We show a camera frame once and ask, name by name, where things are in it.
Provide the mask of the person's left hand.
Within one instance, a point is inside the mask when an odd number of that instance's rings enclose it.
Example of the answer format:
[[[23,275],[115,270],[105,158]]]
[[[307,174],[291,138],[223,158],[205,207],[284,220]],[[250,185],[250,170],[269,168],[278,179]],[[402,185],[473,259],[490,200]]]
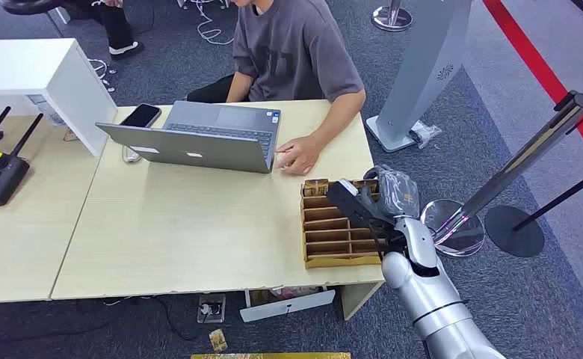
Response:
[[[323,138],[316,134],[293,138],[276,150],[274,164],[286,174],[306,175],[315,166],[324,147]]]

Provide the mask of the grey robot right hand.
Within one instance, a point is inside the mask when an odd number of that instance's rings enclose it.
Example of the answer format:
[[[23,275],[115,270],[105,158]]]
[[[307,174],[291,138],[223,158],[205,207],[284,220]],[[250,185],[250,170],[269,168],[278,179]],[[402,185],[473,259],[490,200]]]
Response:
[[[388,217],[405,215],[419,218],[419,190],[415,181],[402,171],[388,165],[375,165],[363,179],[378,181],[379,199],[377,208]]]

